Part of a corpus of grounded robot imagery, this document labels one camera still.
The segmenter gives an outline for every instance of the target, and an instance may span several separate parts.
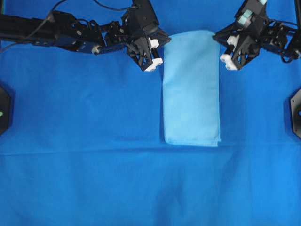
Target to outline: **blue tablecloth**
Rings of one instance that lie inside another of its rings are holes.
[[[169,34],[218,31],[242,2],[152,0]],[[12,0],[5,11],[42,18],[54,3]],[[92,1],[59,10],[99,24],[122,15]],[[267,11],[295,21],[293,1]],[[264,50],[240,72],[221,64],[222,142],[210,149],[165,144],[163,67],[143,73],[124,51],[10,49],[0,56],[0,81],[15,91],[0,138],[0,225],[301,225],[301,141],[289,111],[300,65]]]

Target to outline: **black wire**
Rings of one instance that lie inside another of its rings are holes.
[[[87,26],[88,26],[88,28],[91,30],[92,28],[91,28],[91,25],[90,25],[90,22],[89,21],[87,21],[87,20],[85,20],[85,19],[78,19],[78,20],[76,20],[74,23],[72,23],[71,24],[71,26],[73,26],[73,25],[75,25],[75,24],[77,24],[78,22],[80,22],[80,21],[84,21],[84,22],[86,22],[86,24],[87,24]]]
[[[10,45],[8,45],[8,46],[6,46],[6,47],[0,49],[0,53],[5,52],[5,51],[6,51],[7,49],[9,49],[10,47],[13,47],[13,46],[15,46],[15,45],[21,45],[21,44],[26,44],[26,43],[21,43],[21,42],[12,43],[12,44],[10,44]]]
[[[112,7],[105,6],[104,4],[100,3],[97,0],[92,0],[92,1],[94,1],[100,7],[103,7],[103,8],[109,9],[109,10],[113,10],[113,11],[126,11],[128,9],[137,8],[137,6],[127,7],[127,8],[112,8]]]
[[[283,21],[283,20],[274,20],[274,19],[270,19],[270,21],[272,21],[272,22],[278,22],[278,23],[284,23],[284,24],[291,24],[291,25],[298,26],[298,25],[295,24],[295,23],[288,22],[288,21]]]
[[[59,1],[58,3],[56,3],[56,4],[53,6],[53,8],[50,10],[50,12],[47,14],[47,17],[42,21],[42,23],[41,23],[41,24],[40,24],[33,32],[31,32],[28,36],[26,36],[26,37],[24,38],[24,40],[29,39],[29,38],[32,37],[35,33],[37,33],[37,32],[44,26],[44,24],[45,24],[48,20],[51,19],[53,11],[55,11],[55,9],[56,9],[59,5],[61,5],[62,3],[66,2],[66,1],[68,1],[68,0],[61,0],[61,1]],[[114,11],[126,11],[126,10],[131,9],[131,8],[137,8],[136,6],[133,6],[133,7],[127,7],[127,8],[111,8],[111,7],[108,7],[108,6],[106,6],[106,5],[101,4],[101,3],[100,3],[99,1],[97,1],[97,0],[92,0],[92,1],[94,1],[97,5],[99,5],[99,6],[103,7],[103,8],[106,8],[106,9],[109,9],[109,10],[114,10]],[[88,22],[88,21],[87,21],[87,25],[88,25],[88,27],[91,27],[91,23]],[[6,47],[0,49],[0,53],[3,53],[3,52],[5,52],[6,50],[8,50],[10,47],[13,47],[13,46],[19,45],[19,44],[27,44],[27,43],[24,43],[24,42],[16,42],[16,43],[10,44],[10,45],[8,45],[8,46],[6,46]]]

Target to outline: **black mount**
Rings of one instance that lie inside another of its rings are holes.
[[[301,138],[301,89],[291,99],[293,132]]]
[[[295,0],[298,28],[269,19],[266,6],[267,0],[245,0],[235,22],[213,37],[227,48],[221,60],[228,70],[240,70],[259,55],[261,48],[280,55],[285,63],[301,57],[301,0]]]
[[[143,71],[152,71],[162,63],[157,48],[171,39],[161,30],[149,0],[133,0],[118,21],[98,25],[94,20],[82,24],[72,14],[54,11],[50,19],[33,36],[25,39],[43,20],[0,15],[0,40],[43,47],[59,47],[95,55],[127,47],[127,54]]]
[[[0,86],[0,135],[9,127],[11,115],[11,97],[8,92]]]

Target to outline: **robotic arm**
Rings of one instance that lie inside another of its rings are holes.
[[[141,70],[150,72],[163,63],[157,48],[171,39],[159,28],[151,2],[133,0],[122,16],[122,24],[113,21],[98,25],[94,20],[76,19],[72,14],[53,10],[45,20],[0,15],[0,40],[95,55],[127,48],[127,54]]]
[[[235,15],[235,22],[213,37],[227,48],[221,61],[228,70],[243,68],[259,55],[261,48],[280,55],[285,63],[301,57],[301,0],[295,0],[298,24],[269,19],[267,1],[245,0]]]

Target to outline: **light blue cloth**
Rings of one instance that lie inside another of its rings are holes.
[[[219,54],[212,32],[176,34],[164,48],[165,141],[217,147],[220,136]]]

